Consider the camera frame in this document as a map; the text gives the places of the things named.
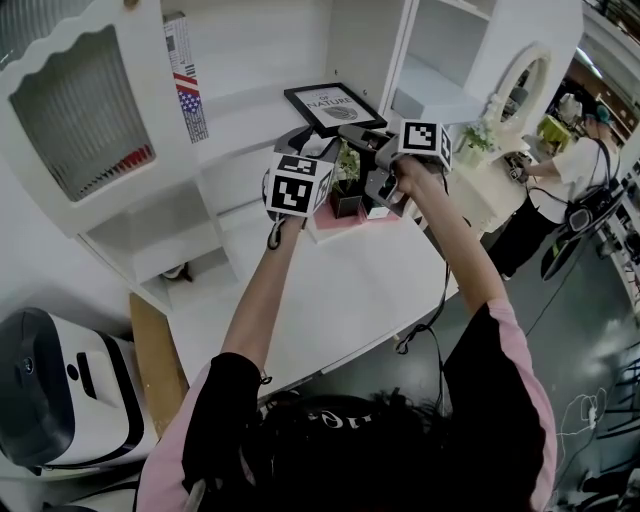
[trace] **vase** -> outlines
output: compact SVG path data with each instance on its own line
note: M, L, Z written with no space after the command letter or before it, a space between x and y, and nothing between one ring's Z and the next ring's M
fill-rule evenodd
M456 154L456 160L466 167L477 168L484 160L484 151L465 143Z
M347 181L339 181L338 183L341 185L340 189L334 188L329 195L329 204L336 219L358 215L362 201L362 188L358 186L358 182L349 184Z

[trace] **black pants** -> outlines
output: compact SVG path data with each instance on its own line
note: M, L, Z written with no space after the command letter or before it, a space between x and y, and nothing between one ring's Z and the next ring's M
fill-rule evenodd
M542 241L558 226L560 224L551 222L539 213L527 197L498 241L489 249L489 257L498 272L511 277L535 254Z

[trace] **potted plant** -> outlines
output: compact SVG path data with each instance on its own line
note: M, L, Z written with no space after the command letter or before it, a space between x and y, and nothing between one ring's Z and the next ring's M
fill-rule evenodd
M364 185L360 179L360 155L343 140L329 196L336 219L358 215Z
M464 130L465 140L458 151L456 160L467 167L478 167L485 153L495 149L495 135L486 120L480 119Z

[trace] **cable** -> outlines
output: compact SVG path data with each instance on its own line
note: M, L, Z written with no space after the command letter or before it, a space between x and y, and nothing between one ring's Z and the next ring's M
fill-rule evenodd
M442 182L444 186L444 191L447 195L449 195L449 185L447 183L447 178L444 174L444 169L440 168L440 174L442 176ZM444 415L444 393L442 386L442 376L444 374L444 363L442 362L442 354L440 352L440 344L438 343L438 337L436 333L432 329L433 324L438 320L442 311L444 311L444 306L447 300L447 289L449 288L449 279L451 277L451 267L449 267L449 262L445 262L444 268L444 288L442 290L442 295L440 296L440 302L438 303L438 307L436 308L436 312L433 314L431 319L426 324L417 324L411 332L407 334L404 339L398 342L395 346L395 351L397 354L406 355L409 352L409 343L413 341L416 334L419 332L429 331L431 336L433 336L434 341L436 342L436 349L438 351L438 398L436 400L436 410L442 406L442 414Z
M549 308L549 306L551 305L551 303L553 302L553 299L556 298L556 295L558 295L558 293L560 293L560 290L562 290L562 287L564 286L564 284L567 282L567 279L569 279L569 276L571 275L571 272L573 272L573 269L575 268L575 266L578 264L578 261L580 261L580 258L582 257L582 255L584 254L584 252L587 249L587 246L589 245L589 240L591 240L591 237L589 237L587 239L587 242L584 244L584 246L582 247L582 250L580 251L580 254L578 254L578 256L576 256L575 261L573 262L573 264L571 265L571 267L569 268L569 271L566 273L566 275L564 276L564 278L562 279L562 282L560 283L560 286L558 286L558 289L553 293L553 295L551 296L551 298L549 299L549 302L547 302L547 304L545 305L544 308L542 308L542 311L540 312L540 314L538 315L538 317L535 319L535 321L533 322L533 325L531 326L531 328L527 331L526 333L526 337L529 337L529 334L531 334L531 332L533 331L533 329L535 328L536 325L538 325L538 322L540 321L540 319L543 317L543 315L545 314L545 312L547 311L547 309Z
M626 352L634 347L636 347L638 343L634 343L633 345L630 345L624 349L621 350L621 352ZM585 451L593 442L593 440L596 438L596 434L598 433L598 423L600 422L600 420L602 419L602 417L604 416L604 413L607 410L607 405L609 404L609 397L611 396L611 392L615 389L616 385L618 384L618 382L620 382L620 379L622 378L622 376L624 375L625 371L627 370L627 368L625 367L624 370L620 371L618 374L618 377L616 378L616 380L613 382L613 384L611 384L611 386L609 387L609 391L606 391L606 398L605 398L605 403L604 403L604 410L602 411L602 415L600 416L600 418L597 420L596 422L596 428L593 429L593 433L591 434L591 437L589 438L589 440L587 441L587 444L585 444L582 448L580 448L576 453L573 454L573 456L569 459L569 462L567 463L566 467L564 468L564 471L562 472L562 474L560 475L560 477L558 479L556 479L556 484L553 486L553 490L556 491L558 489L558 487L560 486L560 484L562 483L562 480L564 479L564 477L567 474L567 471L569 471L569 468L571 467L571 464L573 464L573 461L576 459L576 457L578 455L580 455L583 451Z
M592 426L590 419L589 419L589 415L587 415L587 417L585 418L583 412L584 412L584 402L585 401L589 401L590 403L590 409L594 409L595 414L598 414L598 394L600 393L600 391L602 391L604 393L604 407L602 410L602 413L600 414L600 417L596 417L594 420L594 425ZM571 400L571 402L569 402L569 405L567 405L566 409L564 410L564 416L562 417L562 422L560 423L560 432L558 432L556 434L556 436L560 437L560 445L562 447L562 459L560 460L560 462L557 463L556 465L556 473L558 473L558 471L560 471L560 468L562 467L562 464L564 464L564 459L566 456L566 451L565 451L565 446L564 446L564 438L565 437L570 437L570 436L577 436L579 434L581 434L582 432L586 431L586 430L595 430L595 428L598 425L598 422L602 419L602 417L604 416L604 410L606 409L606 404L607 404L607 391L604 388L598 388L598 391L596 392L595 395L578 395L577 397L575 397L573 400ZM567 419L567 413L569 412L569 409L571 408L571 406L576 402L576 400L578 399L582 399L580 401L580 419L582 421L588 421L589 425L587 425L584 428L581 428L580 430L576 431L576 432L564 432L564 422Z

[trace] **american flag sticker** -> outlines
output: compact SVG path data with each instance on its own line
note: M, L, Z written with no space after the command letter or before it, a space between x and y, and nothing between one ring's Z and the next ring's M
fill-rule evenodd
M167 18L164 24L164 33L173 70L173 79L191 142L208 139L207 120L202 108L196 67L191 58L187 20L184 14L178 13Z

